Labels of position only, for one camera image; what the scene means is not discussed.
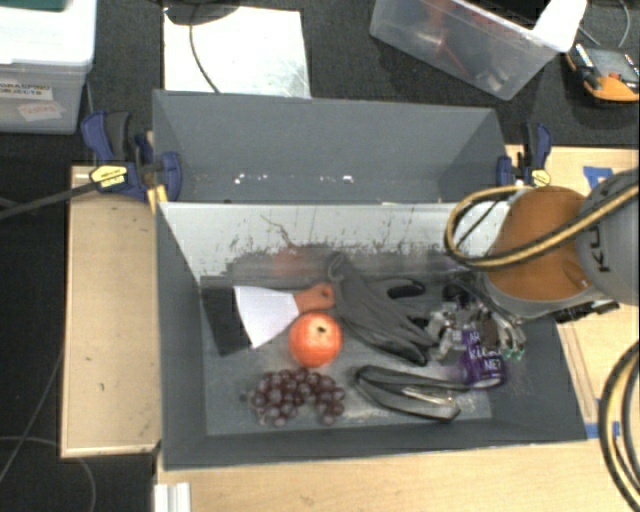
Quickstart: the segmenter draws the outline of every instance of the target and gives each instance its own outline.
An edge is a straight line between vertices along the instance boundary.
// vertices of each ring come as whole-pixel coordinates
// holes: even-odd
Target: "wire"
[[[494,210],[494,208],[496,206],[498,206],[499,201],[494,201],[493,203],[491,203],[491,206],[489,206],[489,208],[487,208],[487,210],[480,216],[480,218],[478,220],[476,220],[473,225],[465,232],[464,235],[462,235],[460,237],[460,239],[458,240],[458,246],[461,246],[464,241],[469,237],[469,235],[471,235],[471,233],[473,233],[476,228],[484,221],[484,219],[486,219],[489,214]]]
[[[525,263],[567,243],[580,232],[588,229],[606,215],[621,208],[638,196],[638,182],[636,181],[616,193],[609,194],[597,207],[585,210],[559,228],[531,242],[490,256],[470,257],[463,254],[458,249],[454,240],[455,228],[461,216],[466,213],[471,206],[487,198],[502,198],[522,189],[523,187],[517,185],[492,188],[471,194],[458,203],[452,210],[445,229],[444,245],[449,252],[449,256],[470,268],[481,270],[499,270],[512,265]]]
[[[38,417],[38,414],[40,414],[40,410],[42,409],[42,406],[44,405],[44,402],[47,399],[47,396],[49,395],[49,391],[51,391],[51,387],[55,382],[56,375],[58,374],[58,368],[60,368],[60,364],[62,363],[63,354],[64,354],[64,350],[60,350],[60,354],[58,354],[58,359],[56,360],[56,364],[53,368],[53,371],[51,372],[49,381],[47,382],[47,385],[44,388],[44,392],[40,397],[40,401],[38,402],[38,405],[36,406],[34,413],[31,415],[31,419],[29,420],[29,423],[27,423],[27,426],[24,429],[24,432],[22,434],[22,437],[20,438],[20,441],[18,442],[13,452],[11,453],[9,460],[4,465],[2,472],[0,472],[0,485],[2,485],[2,481],[4,480],[5,476],[7,476],[7,473],[9,472],[9,468],[13,464],[14,459],[18,455],[18,452],[20,451],[20,449],[22,448],[22,445],[24,444],[25,439],[29,436],[29,433],[31,432],[31,427],[33,427],[33,424],[35,423],[36,418]]]
[[[53,371],[49,376],[47,385],[45,386],[44,391],[42,392],[42,396],[38,401],[38,405],[36,406],[33,414],[31,415],[31,418],[29,419],[29,422],[27,423],[27,426],[25,427],[22,435],[21,436],[0,436],[0,441],[17,441],[16,446],[13,449],[13,452],[11,452],[11,455],[9,456],[9,460],[7,460],[7,462],[5,463],[2,469],[2,472],[0,472],[0,485],[2,485],[2,482],[4,481],[5,477],[9,473],[9,470],[11,469],[11,466],[13,465],[13,462],[15,461],[16,457],[20,453],[20,450],[24,446],[24,443],[33,442],[33,443],[39,443],[39,444],[44,444],[48,446],[54,446],[56,448],[58,446],[53,441],[49,441],[47,439],[42,439],[39,437],[31,437],[29,436],[29,433],[31,432],[31,428],[33,427],[33,424],[38,418],[38,415],[40,414],[40,411],[42,410],[42,407],[44,406],[44,403],[47,397],[49,396],[51,388],[53,387],[53,384],[56,380],[56,376],[58,375],[58,370],[60,369],[60,366],[62,364],[63,356],[64,356],[64,348],[60,349],[60,353],[58,354],[58,358],[56,359],[56,363],[54,365]],[[95,509],[95,505],[96,505],[95,479],[93,478],[93,473],[91,472],[91,468],[89,468],[87,463],[82,459],[77,459],[77,460],[80,462],[80,464],[82,465],[82,468],[85,470],[85,472],[87,473],[87,476],[89,477],[89,482],[91,485],[91,505],[89,507],[89,512],[92,512]]]
[[[193,23],[196,18],[196,13],[198,12],[198,9],[200,9],[201,5],[203,4],[197,4],[194,6],[193,11],[191,12],[191,18],[189,19],[189,44],[191,45],[191,53],[193,54],[193,59],[196,61],[196,65],[198,66],[198,69],[200,70],[200,74],[207,81],[207,83],[209,84],[209,87],[211,87],[211,90],[216,94],[222,94],[220,89],[216,87],[216,84],[213,83],[213,81],[209,77],[209,74],[204,69],[202,62],[200,61],[200,57],[198,57],[198,52],[196,51],[196,45],[193,41]]]
[[[609,377],[605,383],[602,399],[600,400],[598,410],[598,436],[600,438],[600,447],[604,457],[607,469],[611,477],[618,487],[618,490],[625,498],[629,506],[636,512],[640,511],[640,492],[637,479],[634,479],[632,472],[626,465],[622,453],[616,445],[615,433],[613,431],[614,420],[614,403],[622,389],[624,391],[623,404],[627,400],[631,400],[632,393],[627,390],[634,386],[637,379],[638,354],[640,352],[640,343],[635,342],[618,360],[611,370]],[[630,409],[630,403],[623,405],[626,411]]]
[[[629,457],[629,463],[631,464],[631,470],[633,471],[636,482],[640,482],[640,464],[638,464],[638,455],[633,445],[633,439],[631,438],[631,400],[634,387],[638,382],[639,371],[640,367],[637,364],[634,365],[622,401],[622,435],[624,448]]]
[[[70,190],[65,190],[63,192],[58,192],[57,194],[43,197],[41,199],[36,199],[35,201],[31,201],[29,203],[21,203],[17,206],[13,206],[12,208],[0,211],[0,221],[6,220],[10,217],[14,217],[16,215],[20,215],[21,213],[27,213],[38,208],[42,208],[43,206],[50,206],[62,201],[68,201],[69,199],[73,199],[94,190],[96,190],[96,185],[95,183],[91,182],[80,185],[79,187],[74,187]]]
[[[0,441],[6,441],[6,442],[19,441],[22,439],[23,439],[22,436],[0,436]],[[41,437],[28,436],[24,438],[24,441],[29,443],[41,444],[45,446],[51,446],[56,449],[58,448],[58,443],[55,443],[54,441],[50,441],[48,439],[43,439]],[[78,464],[80,464],[84,472],[86,473],[87,478],[89,479],[89,485],[91,487],[91,503],[89,504],[88,510],[89,512],[93,512],[96,508],[96,502],[98,497],[98,493],[96,490],[96,479],[93,476],[93,471],[91,471],[91,468],[83,459],[76,459],[76,460]]]
[[[618,42],[618,46],[617,46],[618,48],[622,48],[622,45],[624,45],[625,41],[627,40],[627,37],[629,36],[629,31],[631,30],[631,13],[629,12],[629,8],[627,7],[627,4],[624,3],[624,0],[617,0],[617,2],[620,4],[620,7],[622,7],[622,10],[624,11],[624,15],[626,18],[626,26],[624,29],[624,33],[622,34],[622,38]],[[578,26],[578,30],[593,44],[595,44],[596,46],[602,46],[600,41],[598,41],[589,32],[587,32],[582,25]]]
[[[622,10],[624,11],[624,14],[627,19],[627,25],[624,29],[624,34],[622,35],[622,39],[620,39],[620,42],[618,43],[618,48],[622,48],[622,45],[627,40],[627,37],[629,36],[629,31],[631,30],[631,13],[629,12],[629,8],[627,7],[627,4],[625,4],[623,0],[618,0],[618,3],[622,7]]]

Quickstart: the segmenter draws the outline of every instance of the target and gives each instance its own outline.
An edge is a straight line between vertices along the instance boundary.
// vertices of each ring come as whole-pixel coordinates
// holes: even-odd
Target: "yellow cable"
[[[638,185],[635,187],[631,187],[629,190],[625,191],[623,194],[618,196],[616,199],[610,201],[606,205],[598,208],[597,210],[591,212],[584,219],[581,219],[579,222],[576,222],[573,226],[564,229],[560,233],[550,237],[548,240],[541,242],[539,244],[534,245],[533,247],[529,247],[528,249],[516,250],[515,253],[509,254],[508,256],[500,256],[499,254],[495,257],[483,257],[481,260],[474,261],[473,258],[469,258],[463,252],[461,252],[455,244],[454,241],[454,222],[459,214],[459,212],[466,208],[470,203],[475,202],[477,199],[484,199],[486,197],[491,197],[495,195],[504,195],[507,193],[516,192],[519,190],[523,190],[521,186],[508,186],[508,187],[498,187],[492,188],[489,190],[484,190],[481,192],[475,192],[465,199],[463,199],[460,203],[456,205],[449,216],[449,220],[447,221],[447,226],[445,230],[446,242],[448,244],[449,250],[458,258],[467,260],[469,264],[476,268],[491,268],[502,265],[509,265],[512,263],[517,263],[520,260],[525,258],[529,258],[532,256],[537,256],[555,244],[568,240],[572,236],[576,235],[583,229],[587,228],[589,225],[593,224],[597,220],[601,219],[605,215],[611,213],[616,208],[618,208],[625,201],[632,199],[634,196],[638,195]]]
[[[607,443],[607,448],[609,449],[611,463],[615,466],[617,475],[620,478],[620,481],[624,486],[625,490],[629,493],[631,498],[635,500],[636,504],[640,506],[640,494],[634,487],[633,482],[626,475],[624,469],[622,469],[620,461],[618,461],[618,458],[615,456],[616,440],[611,428],[611,425],[613,424],[613,421],[615,419],[613,414],[614,405],[620,401],[619,399],[614,400],[614,398],[617,398],[617,397],[614,397],[614,391],[617,392],[618,388],[621,388],[622,392],[624,393],[624,388],[626,387],[626,383],[629,380],[629,374],[631,373],[634,365],[638,364],[638,361],[639,361],[638,353],[636,353],[633,357],[629,358],[629,361],[627,361],[625,366],[621,369],[620,373],[617,375],[616,385],[611,390],[612,392],[609,397],[609,401],[607,402],[607,407],[605,409],[605,418],[606,418],[606,425],[607,425],[606,443]]]

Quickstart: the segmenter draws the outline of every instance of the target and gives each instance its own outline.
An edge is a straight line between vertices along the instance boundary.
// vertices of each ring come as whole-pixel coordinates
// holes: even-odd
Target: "wooden table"
[[[554,184],[584,194],[586,165],[620,171],[638,155],[559,147],[547,160]],[[86,172],[75,168],[73,183]],[[62,456],[151,452],[161,437],[152,214],[92,193],[72,201],[68,237]],[[560,330],[583,414],[595,420],[594,397],[638,337],[637,308]],[[160,460],[157,481],[188,482],[194,512],[628,510],[596,440],[179,472]]]

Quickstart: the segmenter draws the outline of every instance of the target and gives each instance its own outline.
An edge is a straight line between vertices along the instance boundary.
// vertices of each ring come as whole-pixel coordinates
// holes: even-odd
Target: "red grapes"
[[[307,368],[266,372],[249,393],[249,403],[263,425],[283,427],[304,404],[313,406],[320,423],[331,426],[344,412],[345,390],[328,375]]]

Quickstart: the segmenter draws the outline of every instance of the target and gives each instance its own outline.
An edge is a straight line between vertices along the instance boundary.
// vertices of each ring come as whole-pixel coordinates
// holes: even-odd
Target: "orange object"
[[[342,329],[327,313],[305,313],[296,319],[289,330],[289,352],[307,368],[329,364],[341,349]]]

